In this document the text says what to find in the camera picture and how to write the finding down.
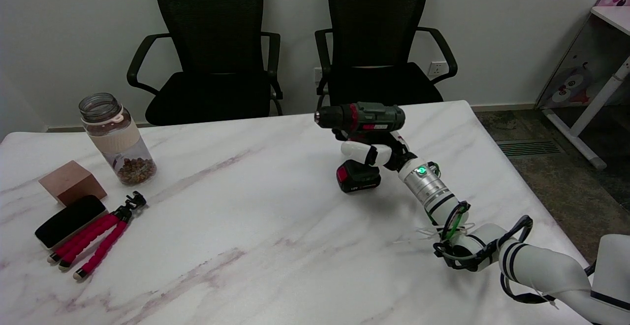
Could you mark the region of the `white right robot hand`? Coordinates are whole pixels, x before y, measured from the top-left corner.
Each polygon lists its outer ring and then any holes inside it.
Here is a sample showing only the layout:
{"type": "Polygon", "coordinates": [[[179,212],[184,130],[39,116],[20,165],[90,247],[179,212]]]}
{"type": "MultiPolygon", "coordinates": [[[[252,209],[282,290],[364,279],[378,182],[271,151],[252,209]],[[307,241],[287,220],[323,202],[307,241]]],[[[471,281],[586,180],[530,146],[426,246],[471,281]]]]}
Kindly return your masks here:
{"type": "Polygon", "coordinates": [[[418,157],[409,149],[397,130],[372,132],[348,138],[341,144],[342,154],[365,166],[384,166],[399,172],[409,161],[418,157]]]}

